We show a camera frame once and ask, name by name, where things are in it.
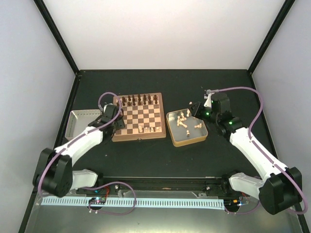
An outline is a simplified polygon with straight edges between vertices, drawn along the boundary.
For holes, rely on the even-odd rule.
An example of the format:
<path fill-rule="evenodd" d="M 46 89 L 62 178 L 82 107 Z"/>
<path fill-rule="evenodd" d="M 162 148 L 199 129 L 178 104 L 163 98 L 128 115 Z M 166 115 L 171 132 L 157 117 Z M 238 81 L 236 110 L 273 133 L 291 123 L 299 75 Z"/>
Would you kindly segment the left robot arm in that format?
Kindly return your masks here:
<path fill-rule="evenodd" d="M 42 150 L 33 177 L 38 193 L 46 191 L 60 198 L 79 188 L 101 193 L 104 181 L 98 173 L 89 169 L 74 171 L 73 166 L 89 150 L 109 142 L 117 130 L 125 127 L 122 114 L 119 105 L 107 104 L 78 136 L 54 149 Z"/>

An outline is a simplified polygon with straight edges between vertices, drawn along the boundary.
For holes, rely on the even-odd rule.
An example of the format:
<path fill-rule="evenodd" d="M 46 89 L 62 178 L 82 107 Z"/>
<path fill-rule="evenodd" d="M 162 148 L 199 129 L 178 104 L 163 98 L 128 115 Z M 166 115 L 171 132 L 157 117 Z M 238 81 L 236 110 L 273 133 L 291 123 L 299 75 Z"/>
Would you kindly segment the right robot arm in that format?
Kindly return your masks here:
<path fill-rule="evenodd" d="M 275 158 L 232 114 L 229 97 L 222 92 L 209 93 L 206 103 L 190 102 L 189 111 L 195 118 L 214 123 L 219 134 L 236 147 L 251 163 L 259 178 L 236 172 L 221 183 L 222 192 L 236 192 L 257 199 L 263 208 L 275 215 L 303 201 L 302 175 L 296 168 Z"/>

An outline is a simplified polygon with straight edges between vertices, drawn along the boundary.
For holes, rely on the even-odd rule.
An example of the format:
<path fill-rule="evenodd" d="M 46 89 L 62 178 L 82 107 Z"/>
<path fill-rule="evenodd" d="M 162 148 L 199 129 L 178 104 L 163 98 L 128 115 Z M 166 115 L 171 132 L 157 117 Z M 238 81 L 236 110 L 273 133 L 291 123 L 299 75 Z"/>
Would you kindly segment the wooden chess board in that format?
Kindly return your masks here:
<path fill-rule="evenodd" d="M 120 105 L 120 99 L 117 99 L 117 103 L 114 103 L 113 101 L 114 105 Z M 128 102 L 128 105 L 128 107 L 122 107 L 125 128 L 115 132 L 112 138 L 113 142 L 158 139 L 166 137 L 163 98 L 159 108 L 135 106 L 134 103 L 133 106 L 131 106 L 130 102 Z M 138 131 L 139 125 L 142 126 L 143 130 L 141 133 Z"/>

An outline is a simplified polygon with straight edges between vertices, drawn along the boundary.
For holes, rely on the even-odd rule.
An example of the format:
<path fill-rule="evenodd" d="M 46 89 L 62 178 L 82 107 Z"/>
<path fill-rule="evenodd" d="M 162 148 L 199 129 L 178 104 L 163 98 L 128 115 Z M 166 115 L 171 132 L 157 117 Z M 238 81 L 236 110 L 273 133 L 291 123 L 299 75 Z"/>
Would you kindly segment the dark chess pieces group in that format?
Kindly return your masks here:
<path fill-rule="evenodd" d="M 147 106 L 149 108 L 159 108 L 162 95 L 161 93 L 146 93 L 146 94 L 127 94 L 127 95 L 119 95 L 113 98 L 114 103 L 117 103 L 117 98 L 120 99 L 121 107 L 128 107 L 128 102 L 133 106 Z"/>

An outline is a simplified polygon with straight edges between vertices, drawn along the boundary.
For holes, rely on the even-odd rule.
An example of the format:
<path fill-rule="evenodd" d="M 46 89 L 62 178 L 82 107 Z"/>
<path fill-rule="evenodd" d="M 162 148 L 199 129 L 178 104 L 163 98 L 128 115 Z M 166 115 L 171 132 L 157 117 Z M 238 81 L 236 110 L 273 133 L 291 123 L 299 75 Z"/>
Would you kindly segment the small circuit board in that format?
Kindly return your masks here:
<path fill-rule="evenodd" d="M 105 197 L 93 197 L 88 201 L 89 204 L 105 204 L 106 198 Z"/>

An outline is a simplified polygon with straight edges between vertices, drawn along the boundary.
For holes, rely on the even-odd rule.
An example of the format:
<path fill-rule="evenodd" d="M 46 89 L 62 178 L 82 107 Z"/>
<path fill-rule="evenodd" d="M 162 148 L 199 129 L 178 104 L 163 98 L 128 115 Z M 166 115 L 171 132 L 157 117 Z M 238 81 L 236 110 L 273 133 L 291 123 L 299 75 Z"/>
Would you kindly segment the light pawn lying in tin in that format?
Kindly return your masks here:
<path fill-rule="evenodd" d="M 200 123 L 200 124 L 198 124 L 198 125 L 195 125 L 194 127 L 195 127 L 195 128 L 202 128 L 202 124 Z"/>

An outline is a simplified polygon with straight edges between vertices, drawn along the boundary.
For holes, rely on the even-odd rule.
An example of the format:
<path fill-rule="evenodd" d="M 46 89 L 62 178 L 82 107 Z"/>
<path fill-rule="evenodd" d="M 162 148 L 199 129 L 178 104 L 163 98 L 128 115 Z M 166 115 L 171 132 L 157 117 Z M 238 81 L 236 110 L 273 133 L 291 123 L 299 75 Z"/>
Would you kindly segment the gold metal tin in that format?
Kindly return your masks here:
<path fill-rule="evenodd" d="M 202 142 L 208 136 L 205 123 L 192 116 L 189 109 L 167 113 L 166 121 L 175 147 Z"/>

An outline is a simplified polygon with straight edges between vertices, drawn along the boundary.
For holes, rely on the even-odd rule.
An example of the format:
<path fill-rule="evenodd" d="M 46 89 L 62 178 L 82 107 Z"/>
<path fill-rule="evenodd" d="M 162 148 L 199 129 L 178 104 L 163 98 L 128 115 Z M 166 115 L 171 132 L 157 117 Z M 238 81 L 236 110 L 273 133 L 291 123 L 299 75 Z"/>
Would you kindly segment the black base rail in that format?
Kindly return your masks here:
<path fill-rule="evenodd" d="M 227 176 L 223 177 L 203 177 L 203 178 L 155 178 L 155 177 L 103 177 L 95 183 L 97 190 L 77 189 L 78 194 L 103 195 L 105 190 L 101 187 L 108 183 L 109 194 L 116 194 L 117 191 L 129 191 L 130 185 L 135 191 L 181 191 L 181 192 L 203 192 L 208 196 L 217 197 L 238 197 L 242 194 L 249 196 L 256 195 L 256 189 L 243 188 L 234 190 L 229 186 Z"/>

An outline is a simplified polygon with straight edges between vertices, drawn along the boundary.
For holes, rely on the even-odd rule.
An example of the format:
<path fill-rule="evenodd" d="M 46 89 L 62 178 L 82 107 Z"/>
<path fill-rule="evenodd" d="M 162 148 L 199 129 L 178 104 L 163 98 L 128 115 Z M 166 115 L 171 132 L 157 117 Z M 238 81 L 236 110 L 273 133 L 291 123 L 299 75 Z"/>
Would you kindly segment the black frame post right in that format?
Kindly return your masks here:
<path fill-rule="evenodd" d="M 263 42 L 261 43 L 253 61 L 251 62 L 248 73 L 252 75 L 256 70 L 257 66 L 259 65 L 261 59 L 263 58 L 265 52 L 269 48 L 271 42 L 273 41 L 276 33 L 278 32 L 280 26 L 282 25 L 283 21 L 285 20 L 287 14 L 291 10 L 292 6 L 294 5 L 295 0 L 285 0 L 282 7 L 280 8 L 276 18 L 274 19 L 268 33 L 266 34 Z"/>

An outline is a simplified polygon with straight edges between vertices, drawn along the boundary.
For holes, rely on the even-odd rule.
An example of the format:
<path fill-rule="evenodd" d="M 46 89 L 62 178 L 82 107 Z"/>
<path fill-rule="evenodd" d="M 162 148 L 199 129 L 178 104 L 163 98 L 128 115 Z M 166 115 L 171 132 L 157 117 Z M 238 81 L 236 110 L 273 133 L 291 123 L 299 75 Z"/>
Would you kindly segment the black frame post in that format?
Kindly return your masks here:
<path fill-rule="evenodd" d="M 276 33 L 278 32 L 280 26 L 282 25 L 283 21 L 285 20 L 287 14 L 291 10 L 292 6 L 294 5 L 295 0 L 285 0 L 282 7 L 280 8 L 276 18 L 274 19 L 268 33 L 266 34 L 263 42 L 261 43 L 253 61 L 251 62 L 248 73 L 252 75 L 256 70 L 257 66 L 259 65 L 261 59 L 263 58 L 265 52 L 269 48 L 271 42 L 273 41 Z"/>
<path fill-rule="evenodd" d="M 47 24 L 49 30 L 51 31 L 54 39 L 56 40 L 59 48 L 61 49 L 65 59 L 67 60 L 70 68 L 72 69 L 73 73 L 77 75 L 79 73 L 79 68 L 74 61 L 73 56 L 71 55 L 55 21 L 53 20 L 47 6 L 45 5 L 43 0 L 34 0 L 34 3 L 39 10 L 40 14 L 42 15 L 45 23 Z"/>

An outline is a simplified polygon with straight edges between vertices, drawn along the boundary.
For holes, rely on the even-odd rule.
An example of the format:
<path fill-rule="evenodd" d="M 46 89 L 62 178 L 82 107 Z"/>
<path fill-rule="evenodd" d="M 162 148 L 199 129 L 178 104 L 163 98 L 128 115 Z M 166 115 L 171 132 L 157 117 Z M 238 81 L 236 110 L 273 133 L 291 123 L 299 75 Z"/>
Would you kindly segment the black frame post left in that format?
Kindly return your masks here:
<path fill-rule="evenodd" d="M 70 68 L 72 69 L 73 73 L 77 75 L 79 73 L 79 68 L 74 61 L 73 56 L 71 55 L 55 21 L 53 20 L 47 6 L 45 5 L 43 0 L 34 0 L 34 3 L 39 10 L 40 14 L 42 15 L 45 23 L 47 24 L 49 30 L 51 31 L 54 39 L 56 40 L 59 48 L 61 49 L 65 59 L 67 60 Z"/>

